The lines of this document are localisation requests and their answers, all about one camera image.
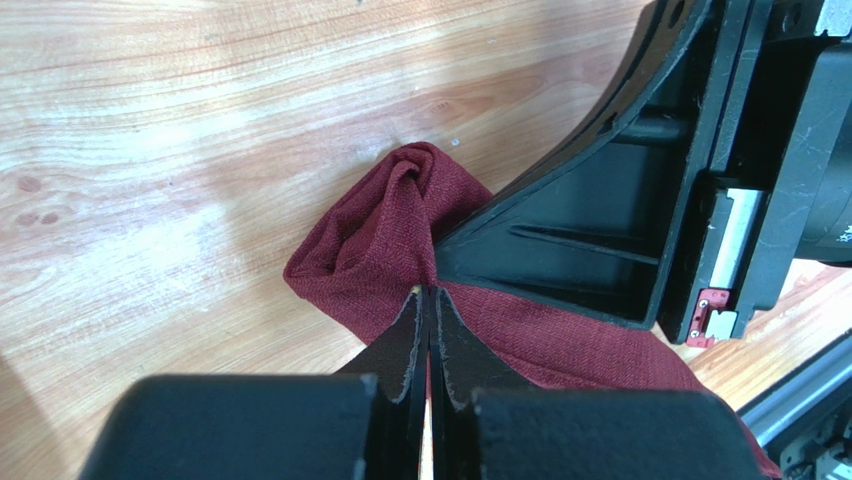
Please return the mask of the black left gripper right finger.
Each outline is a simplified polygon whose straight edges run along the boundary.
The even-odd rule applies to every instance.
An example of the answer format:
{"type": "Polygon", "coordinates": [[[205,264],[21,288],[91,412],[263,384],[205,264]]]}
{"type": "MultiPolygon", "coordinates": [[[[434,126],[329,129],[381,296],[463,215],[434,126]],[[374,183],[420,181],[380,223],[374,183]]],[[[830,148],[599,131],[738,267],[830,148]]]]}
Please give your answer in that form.
{"type": "Polygon", "coordinates": [[[545,390],[501,360],[431,292],[438,479],[758,479],[718,398],[659,390],[545,390]]]}

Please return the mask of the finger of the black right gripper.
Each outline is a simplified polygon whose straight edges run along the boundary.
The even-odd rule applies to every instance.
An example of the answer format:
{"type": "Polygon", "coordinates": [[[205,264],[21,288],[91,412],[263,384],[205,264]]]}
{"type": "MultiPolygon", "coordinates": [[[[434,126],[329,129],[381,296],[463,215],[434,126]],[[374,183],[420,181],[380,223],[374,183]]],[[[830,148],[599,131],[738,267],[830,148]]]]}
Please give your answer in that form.
{"type": "Polygon", "coordinates": [[[613,79],[557,146],[435,246],[441,280],[649,329],[694,137],[682,69],[710,1],[654,1],[613,79]]]}

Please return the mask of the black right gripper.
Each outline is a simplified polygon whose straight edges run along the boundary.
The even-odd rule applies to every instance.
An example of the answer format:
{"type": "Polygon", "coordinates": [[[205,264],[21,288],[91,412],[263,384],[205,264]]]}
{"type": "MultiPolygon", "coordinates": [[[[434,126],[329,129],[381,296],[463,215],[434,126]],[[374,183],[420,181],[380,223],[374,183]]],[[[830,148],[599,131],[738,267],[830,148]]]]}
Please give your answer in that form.
{"type": "Polygon", "coordinates": [[[720,1],[672,220],[658,323],[673,344],[744,335],[796,259],[851,265],[851,5],[720,1]]]}

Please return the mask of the dark red cloth napkin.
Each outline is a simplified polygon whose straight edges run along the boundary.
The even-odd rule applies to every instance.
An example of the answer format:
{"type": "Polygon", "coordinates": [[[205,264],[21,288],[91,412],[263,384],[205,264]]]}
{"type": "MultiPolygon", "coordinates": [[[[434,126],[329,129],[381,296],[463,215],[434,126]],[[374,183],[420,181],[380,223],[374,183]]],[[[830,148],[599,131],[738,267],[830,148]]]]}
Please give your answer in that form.
{"type": "MultiPolygon", "coordinates": [[[[292,290],[365,343],[389,328],[415,286],[436,281],[433,239],[490,200],[457,162],[421,142],[390,152],[321,218],[288,261],[292,290]]],[[[654,334],[495,290],[449,284],[466,324],[548,388],[700,390],[654,334]]]]}

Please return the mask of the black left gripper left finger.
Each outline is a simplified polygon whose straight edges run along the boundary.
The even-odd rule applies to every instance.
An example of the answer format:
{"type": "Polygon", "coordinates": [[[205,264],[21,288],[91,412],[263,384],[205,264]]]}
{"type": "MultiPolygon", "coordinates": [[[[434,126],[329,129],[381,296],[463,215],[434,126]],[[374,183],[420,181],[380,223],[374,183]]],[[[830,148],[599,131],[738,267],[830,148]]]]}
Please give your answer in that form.
{"type": "Polygon", "coordinates": [[[330,375],[156,375],[110,413],[85,479],[415,479],[424,294],[330,375]]]}

